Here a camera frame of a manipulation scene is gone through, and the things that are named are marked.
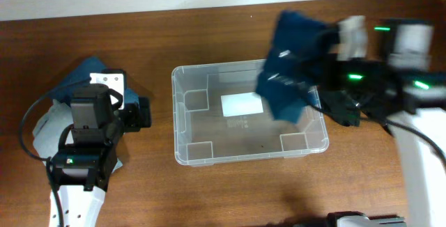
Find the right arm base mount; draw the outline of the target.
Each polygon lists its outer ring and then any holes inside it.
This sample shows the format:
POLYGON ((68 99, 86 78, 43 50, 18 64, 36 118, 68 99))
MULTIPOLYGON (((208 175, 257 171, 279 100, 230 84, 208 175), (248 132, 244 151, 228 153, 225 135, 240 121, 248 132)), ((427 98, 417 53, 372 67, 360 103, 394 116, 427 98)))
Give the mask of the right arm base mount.
POLYGON ((361 212, 332 212, 327 215, 329 227, 406 227, 403 217, 372 217, 361 212))

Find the black taped cloth bundle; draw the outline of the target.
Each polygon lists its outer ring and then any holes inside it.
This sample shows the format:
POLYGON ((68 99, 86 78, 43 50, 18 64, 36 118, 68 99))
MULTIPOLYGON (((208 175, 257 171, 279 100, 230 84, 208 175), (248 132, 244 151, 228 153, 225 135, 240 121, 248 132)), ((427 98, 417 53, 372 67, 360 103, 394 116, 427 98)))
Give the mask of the black taped cloth bundle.
POLYGON ((344 127, 360 125, 360 110, 352 99, 341 91, 320 91, 321 108, 328 112, 329 117, 344 127))

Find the navy blue taped cloth bundle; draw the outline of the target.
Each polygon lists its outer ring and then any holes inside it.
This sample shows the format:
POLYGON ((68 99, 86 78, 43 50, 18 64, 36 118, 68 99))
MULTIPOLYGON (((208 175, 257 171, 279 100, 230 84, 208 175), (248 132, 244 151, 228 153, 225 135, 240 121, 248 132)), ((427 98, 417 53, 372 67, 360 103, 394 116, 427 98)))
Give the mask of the navy blue taped cloth bundle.
POLYGON ((339 42, 338 32, 337 25, 298 11, 279 14, 255 90, 275 120, 297 123, 307 104, 315 104, 308 91, 321 80, 323 58, 339 42))

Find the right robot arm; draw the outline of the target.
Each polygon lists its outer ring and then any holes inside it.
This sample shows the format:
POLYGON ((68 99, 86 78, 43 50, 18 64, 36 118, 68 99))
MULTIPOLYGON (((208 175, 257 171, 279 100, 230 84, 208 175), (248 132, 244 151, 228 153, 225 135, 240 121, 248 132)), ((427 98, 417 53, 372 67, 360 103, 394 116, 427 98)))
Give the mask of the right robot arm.
POLYGON ((411 226, 445 225, 445 73, 431 72, 433 26, 385 19, 376 27, 379 61, 364 55, 364 19, 299 22, 302 71, 322 91, 340 94, 396 141, 411 226))

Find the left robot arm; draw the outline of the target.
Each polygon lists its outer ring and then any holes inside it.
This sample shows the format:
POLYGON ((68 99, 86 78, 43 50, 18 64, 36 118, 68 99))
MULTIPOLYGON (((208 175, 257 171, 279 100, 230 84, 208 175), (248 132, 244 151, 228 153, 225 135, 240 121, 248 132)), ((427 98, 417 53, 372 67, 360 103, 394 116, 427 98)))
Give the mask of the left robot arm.
POLYGON ((118 142, 151 126, 150 102, 141 97, 126 104, 118 91, 89 84, 74 91, 70 107, 73 122, 46 163, 52 189, 49 224, 94 226, 118 161, 118 142))

